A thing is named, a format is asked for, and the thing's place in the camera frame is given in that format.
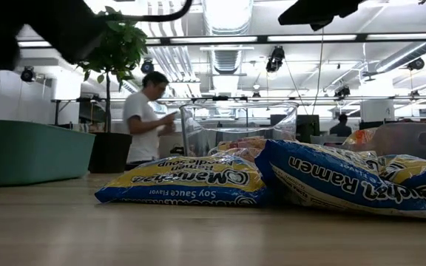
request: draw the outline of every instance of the teal plastic bin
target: teal plastic bin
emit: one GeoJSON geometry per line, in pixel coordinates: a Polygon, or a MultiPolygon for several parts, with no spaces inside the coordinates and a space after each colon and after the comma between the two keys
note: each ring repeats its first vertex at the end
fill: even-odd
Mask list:
{"type": "Polygon", "coordinates": [[[0,120],[0,186],[82,177],[94,141],[93,134],[0,120]]]}

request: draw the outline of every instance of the black plant pot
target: black plant pot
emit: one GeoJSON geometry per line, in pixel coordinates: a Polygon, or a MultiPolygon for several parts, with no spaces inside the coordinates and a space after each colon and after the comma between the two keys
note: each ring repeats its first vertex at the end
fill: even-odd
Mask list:
{"type": "Polygon", "coordinates": [[[132,137],[120,133],[95,133],[89,171],[93,174],[124,172],[132,137]]]}

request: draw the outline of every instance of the white t-shirt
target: white t-shirt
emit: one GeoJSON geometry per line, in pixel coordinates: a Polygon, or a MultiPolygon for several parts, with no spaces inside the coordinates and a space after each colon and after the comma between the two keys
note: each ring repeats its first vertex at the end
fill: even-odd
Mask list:
{"type": "MultiPolygon", "coordinates": [[[[142,92],[130,95],[124,103],[123,122],[127,134],[130,134],[127,121],[135,115],[140,117],[143,122],[150,122],[158,119],[157,115],[154,113],[154,109],[149,105],[148,97],[142,92]]],[[[159,137],[157,129],[143,134],[133,135],[127,162],[158,159],[158,148],[159,137]]]]}

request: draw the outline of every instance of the green leaves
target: green leaves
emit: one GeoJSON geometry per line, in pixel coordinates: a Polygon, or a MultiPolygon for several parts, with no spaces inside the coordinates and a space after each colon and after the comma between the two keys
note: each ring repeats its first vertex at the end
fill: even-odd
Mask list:
{"type": "Polygon", "coordinates": [[[99,83],[104,82],[105,74],[109,73],[116,76],[118,83],[132,80],[131,71],[139,66],[143,54],[147,54],[147,35],[135,27],[135,21],[123,21],[121,12],[112,7],[105,9],[100,14],[106,17],[107,25],[102,41],[78,66],[84,70],[85,80],[91,71],[103,73],[96,78],[99,83]]]}
{"type": "Polygon", "coordinates": [[[99,76],[96,78],[96,81],[97,81],[98,83],[103,83],[103,81],[104,81],[104,75],[103,75],[103,74],[99,75],[99,76]]]}
{"type": "Polygon", "coordinates": [[[108,23],[108,27],[109,27],[111,30],[116,31],[117,33],[122,33],[122,32],[123,32],[123,30],[124,30],[123,26],[121,26],[121,25],[119,24],[119,22],[117,22],[117,21],[108,21],[107,23],[108,23]]]}
{"type": "Polygon", "coordinates": [[[83,81],[88,81],[89,75],[90,75],[91,73],[92,73],[92,72],[91,72],[91,71],[89,71],[89,70],[85,71],[85,77],[84,77],[83,81]]]}
{"type": "Polygon", "coordinates": [[[116,11],[114,8],[109,6],[104,6],[104,9],[108,12],[108,14],[121,14],[121,12],[116,11]]]}

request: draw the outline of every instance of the dark pants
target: dark pants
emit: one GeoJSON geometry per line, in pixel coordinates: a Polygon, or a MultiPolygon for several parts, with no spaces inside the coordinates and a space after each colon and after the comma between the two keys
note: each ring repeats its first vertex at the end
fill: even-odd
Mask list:
{"type": "Polygon", "coordinates": [[[126,171],[131,171],[132,169],[140,166],[143,163],[148,163],[148,162],[152,162],[151,160],[147,160],[147,161],[136,161],[136,162],[129,162],[126,164],[126,168],[124,170],[126,171]]]}

